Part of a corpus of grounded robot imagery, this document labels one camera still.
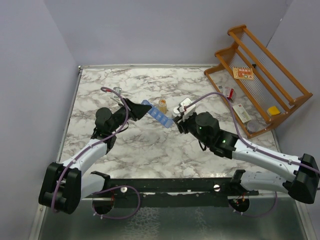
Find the blue weekly pill organizer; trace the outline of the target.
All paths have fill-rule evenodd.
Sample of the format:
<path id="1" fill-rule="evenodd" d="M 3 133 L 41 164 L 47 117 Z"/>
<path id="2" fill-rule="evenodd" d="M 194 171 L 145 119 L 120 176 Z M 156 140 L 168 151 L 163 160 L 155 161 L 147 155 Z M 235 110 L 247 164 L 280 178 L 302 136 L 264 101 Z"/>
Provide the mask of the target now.
<path id="1" fill-rule="evenodd" d="M 148 100 L 144 99 L 141 102 L 142 105 L 149 105 L 151 109 L 147 112 L 151 117 L 153 117 L 157 122 L 163 125 L 165 128 L 169 129 L 174 121 L 167 117 L 163 112 L 161 112 L 157 107 L 151 104 Z"/>

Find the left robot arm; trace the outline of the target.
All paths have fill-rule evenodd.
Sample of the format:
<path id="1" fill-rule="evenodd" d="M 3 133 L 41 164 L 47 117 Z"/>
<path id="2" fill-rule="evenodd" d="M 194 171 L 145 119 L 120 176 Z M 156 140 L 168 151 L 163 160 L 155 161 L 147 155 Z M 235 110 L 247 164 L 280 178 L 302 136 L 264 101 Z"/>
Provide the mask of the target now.
<path id="1" fill-rule="evenodd" d="M 134 103 L 127 98 L 116 112 L 107 107 L 99 108 L 95 113 L 93 134 L 85 147 L 63 163 L 52 162 L 47 167 L 39 204 L 54 212 L 72 214 L 83 198 L 94 193 L 106 197 L 111 190 L 107 182 L 109 176 L 102 173 L 84 176 L 84 173 L 113 148 L 117 130 L 122 130 L 128 120 L 140 120 L 151 108 L 151 105 Z"/>

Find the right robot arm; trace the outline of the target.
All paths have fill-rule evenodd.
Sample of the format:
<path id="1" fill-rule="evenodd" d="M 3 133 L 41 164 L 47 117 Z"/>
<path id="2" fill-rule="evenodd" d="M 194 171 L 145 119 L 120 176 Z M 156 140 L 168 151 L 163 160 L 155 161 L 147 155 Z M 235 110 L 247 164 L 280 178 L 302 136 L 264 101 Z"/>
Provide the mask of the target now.
<path id="1" fill-rule="evenodd" d="M 312 155 L 289 155 L 254 144 L 238 134 L 222 130 L 219 121 L 209 112 L 183 113 L 175 108 L 172 116 L 179 132 L 192 134 L 202 151 L 210 150 L 216 156 L 251 163 L 268 171 L 236 171 L 229 184 L 234 195 L 268 190 L 286 193 L 305 204 L 315 202 L 320 170 Z"/>

